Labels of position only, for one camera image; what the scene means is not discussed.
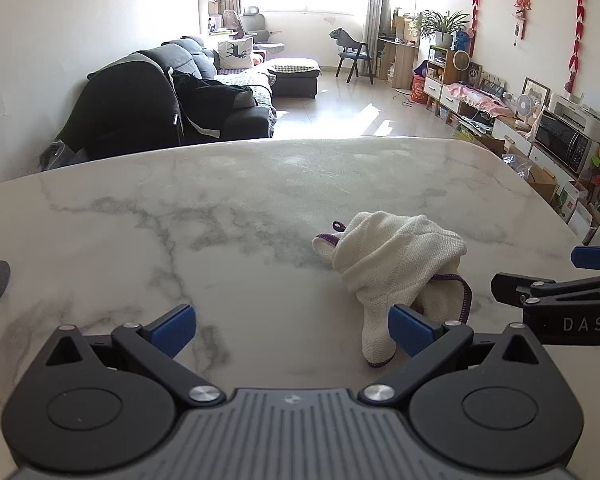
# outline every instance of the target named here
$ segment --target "ottoman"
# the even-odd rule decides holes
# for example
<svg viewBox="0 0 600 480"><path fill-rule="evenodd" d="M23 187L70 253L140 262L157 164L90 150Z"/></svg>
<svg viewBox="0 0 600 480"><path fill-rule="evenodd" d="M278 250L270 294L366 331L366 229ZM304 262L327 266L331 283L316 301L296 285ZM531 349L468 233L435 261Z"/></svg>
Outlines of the ottoman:
<svg viewBox="0 0 600 480"><path fill-rule="evenodd" d="M274 96L305 97L315 99L318 93L318 62L313 59L271 59L264 66L276 76L271 86Z"/></svg>

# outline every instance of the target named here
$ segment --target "cabinet drawer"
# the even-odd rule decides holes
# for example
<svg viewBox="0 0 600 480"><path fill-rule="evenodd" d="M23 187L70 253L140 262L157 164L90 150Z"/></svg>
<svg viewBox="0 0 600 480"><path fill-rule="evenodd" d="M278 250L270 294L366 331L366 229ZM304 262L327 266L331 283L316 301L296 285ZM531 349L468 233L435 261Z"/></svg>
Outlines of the cabinet drawer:
<svg viewBox="0 0 600 480"><path fill-rule="evenodd" d="M540 150L537 146L533 146L531 148L531 155L529 158L534 161L538 166L542 168L547 168L555 175L555 180L558 183L558 192L564 187L564 185L571 181L575 180L569 173L564 171L556 162L552 160L552 158L547 155L545 152Z"/></svg>
<svg viewBox="0 0 600 480"><path fill-rule="evenodd" d="M433 81L433 79L427 77L424 81L424 91L434 99L440 101L440 94L442 94L442 83Z"/></svg>
<svg viewBox="0 0 600 480"><path fill-rule="evenodd" d="M449 108L449 110L458 113L458 109L460 108L460 99L458 97L453 97L449 93L449 87L442 87L442 98L440 99L440 104Z"/></svg>
<svg viewBox="0 0 600 480"><path fill-rule="evenodd" d="M519 134L516 130L513 130L508 124L505 124L502 121L496 120L496 123L493 125L493 131L491 135L495 139L509 141L526 156L529 156L529 153L531 153L531 142L526 140L524 136Z"/></svg>

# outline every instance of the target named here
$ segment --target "deer print pillow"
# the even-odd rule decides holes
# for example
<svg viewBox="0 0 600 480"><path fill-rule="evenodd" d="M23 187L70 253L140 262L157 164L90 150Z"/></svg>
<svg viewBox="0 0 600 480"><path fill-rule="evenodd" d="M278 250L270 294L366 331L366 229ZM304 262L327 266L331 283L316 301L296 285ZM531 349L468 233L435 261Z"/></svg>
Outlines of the deer print pillow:
<svg viewBox="0 0 600 480"><path fill-rule="evenodd" d="M221 41L218 43L220 68L251 68L253 66L253 38Z"/></svg>

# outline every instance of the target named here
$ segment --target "potted plant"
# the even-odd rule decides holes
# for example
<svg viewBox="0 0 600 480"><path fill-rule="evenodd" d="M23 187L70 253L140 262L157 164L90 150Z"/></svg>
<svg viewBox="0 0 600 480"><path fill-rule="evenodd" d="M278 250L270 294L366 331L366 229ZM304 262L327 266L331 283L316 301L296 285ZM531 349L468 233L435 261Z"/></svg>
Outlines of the potted plant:
<svg viewBox="0 0 600 480"><path fill-rule="evenodd" d="M440 14L435 10L424 10L416 24L420 28L420 34L423 38L432 40L436 39L436 45L443 48L451 48L454 41L453 34L460 30L465 30L468 25L469 15L464 12L454 12L450 14Z"/></svg>

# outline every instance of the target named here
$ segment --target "microwave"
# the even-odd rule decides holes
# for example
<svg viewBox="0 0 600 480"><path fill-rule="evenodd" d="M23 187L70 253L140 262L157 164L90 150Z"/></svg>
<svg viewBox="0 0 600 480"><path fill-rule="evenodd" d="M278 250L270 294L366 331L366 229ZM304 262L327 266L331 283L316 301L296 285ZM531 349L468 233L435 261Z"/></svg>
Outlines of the microwave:
<svg viewBox="0 0 600 480"><path fill-rule="evenodd" d="M539 121L536 143L576 175L585 170L594 142L548 110L542 113Z"/></svg>

